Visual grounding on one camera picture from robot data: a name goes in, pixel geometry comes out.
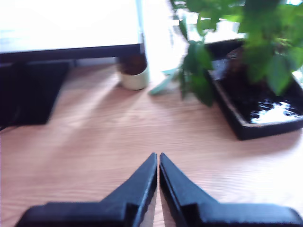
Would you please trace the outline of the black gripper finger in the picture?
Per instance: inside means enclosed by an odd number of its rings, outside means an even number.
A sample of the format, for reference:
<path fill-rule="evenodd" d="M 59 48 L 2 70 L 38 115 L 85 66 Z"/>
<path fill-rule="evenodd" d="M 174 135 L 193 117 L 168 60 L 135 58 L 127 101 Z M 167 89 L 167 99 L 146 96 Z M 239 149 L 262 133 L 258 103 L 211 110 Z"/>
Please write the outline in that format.
<path fill-rule="evenodd" d="M 138 227 L 157 187 L 157 154 L 151 155 L 101 202 L 102 227 Z"/>
<path fill-rule="evenodd" d="M 160 188 L 178 227 L 201 227 L 199 207 L 218 201 L 192 182 L 165 153 L 160 154 Z"/>

